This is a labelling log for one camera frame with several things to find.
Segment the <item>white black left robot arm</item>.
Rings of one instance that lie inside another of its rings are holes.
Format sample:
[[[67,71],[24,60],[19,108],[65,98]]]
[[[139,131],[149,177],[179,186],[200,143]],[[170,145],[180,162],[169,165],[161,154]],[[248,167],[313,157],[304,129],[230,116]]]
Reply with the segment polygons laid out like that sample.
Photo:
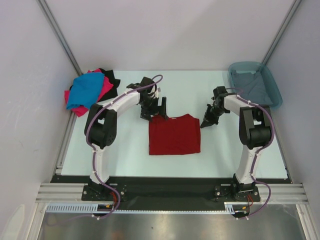
[[[105,150],[116,139],[118,118],[131,107],[139,105],[140,118],[143,120],[151,122],[154,116],[168,119],[167,98],[163,97],[161,105],[158,105],[158,84],[162,79],[161,74],[153,78],[143,77],[140,83],[129,84],[122,94],[109,102],[95,103],[90,107],[84,128],[86,143],[92,150],[92,172],[88,186],[98,199],[107,199],[111,192],[117,197],[120,196],[117,190],[107,185],[110,173],[108,162],[104,158]]]

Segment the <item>blue t shirt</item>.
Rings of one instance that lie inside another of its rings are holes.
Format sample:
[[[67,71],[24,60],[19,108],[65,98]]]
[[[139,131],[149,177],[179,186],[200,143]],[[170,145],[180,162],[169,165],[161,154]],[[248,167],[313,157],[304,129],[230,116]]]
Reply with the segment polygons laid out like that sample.
[[[101,72],[89,72],[75,78],[69,91],[66,109],[71,110],[80,106],[89,109],[95,104],[101,93],[104,77]]]

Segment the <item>red t shirt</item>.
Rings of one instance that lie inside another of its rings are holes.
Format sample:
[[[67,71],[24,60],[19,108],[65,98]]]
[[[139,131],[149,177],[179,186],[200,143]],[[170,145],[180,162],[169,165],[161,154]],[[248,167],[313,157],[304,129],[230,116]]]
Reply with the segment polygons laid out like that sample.
[[[185,114],[164,119],[152,117],[148,126],[149,154],[189,155],[201,152],[200,120]]]

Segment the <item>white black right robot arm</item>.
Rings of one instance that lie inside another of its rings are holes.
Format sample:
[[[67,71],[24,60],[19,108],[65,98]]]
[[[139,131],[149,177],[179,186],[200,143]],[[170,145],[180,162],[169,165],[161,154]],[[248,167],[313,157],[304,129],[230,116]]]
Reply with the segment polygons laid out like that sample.
[[[213,103],[207,104],[200,128],[219,123],[223,114],[234,113],[239,117],[238,134],[243,145],[240,163],[227,187],[217,186],[218,201],[244,202],[257,196],[256,170],[264,149],[275,138],[275,127],[267,105],[245,100],[238,93],[228,92],[224,86],[213,89]]]

